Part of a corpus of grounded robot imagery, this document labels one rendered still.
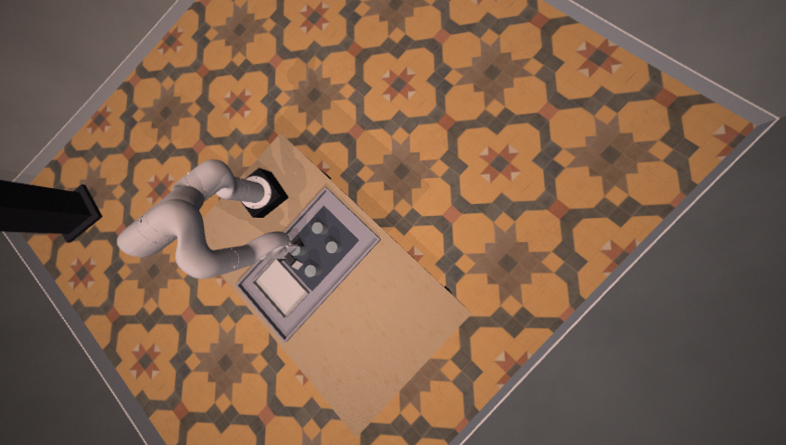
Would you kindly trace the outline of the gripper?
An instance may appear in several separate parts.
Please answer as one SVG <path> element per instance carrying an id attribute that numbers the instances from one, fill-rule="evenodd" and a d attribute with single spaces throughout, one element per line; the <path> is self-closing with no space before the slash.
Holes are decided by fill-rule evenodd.
<path id="1" fill-rule="evenodd" d="M 297 244 L 296 244 L 296 243 L 297 243 Z M 301 245 L 300 245 L 300 243 L 301 243 Z M 300 239 L 299 239 L 299 238 L 298 238 L 297 240 L 295 240 L 295 241 L 292 241 L 292 240 L 291 240 L 291 241 L 289 241 L 289 243 L 288 243 L 288 244 L 285 246 L 285 247 L 286 247 L 286 249 L 287 249 L 287 251 L 286 251 L 286 252 L 287 252 L 287 253 L 290 253 L 290 254 L 292 254 L 292 253 L 293 253 L 293 252 L 294 252 L 294 251 L 295 251 L 295 250 L 298 248 L 298 246 L 304 247 L 303 243 L 300 241 Z M 286 253 L 286 254 L 287 254 L 287 253 Z M 285 257 L 283 257 L 283 258 L 279 259 L 278 261 L 284 261 L 284 260 L 286 260 L 286 258 L 285 258 Z"/>

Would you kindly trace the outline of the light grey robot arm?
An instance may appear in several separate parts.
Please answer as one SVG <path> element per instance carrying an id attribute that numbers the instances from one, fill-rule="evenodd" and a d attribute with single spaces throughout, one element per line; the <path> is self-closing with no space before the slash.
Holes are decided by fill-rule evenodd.
<path id="1" fill-rule="evenodd" d="M 286 254 L 289 236 L 284 232 L 261 235 L 240 247 L 209 248 L 199 211 L 207 199 L 216 194 L 224 199 L 242 201 L 251 209 L 260 209 L 271 199 L 272 189 L 265 179 L 233 176 L 230 168 L 220 160 L 202 162 L 177 181 L 173 191 L 120 233 L 118 247 L 128 255 L 143 258 L 158 253 L 178 239 L 176 262 L 185 273 L 198 279 L 209 279 L 257 261 L 284 256 L 290 266 L 298 270 L 303 261 Z"/>

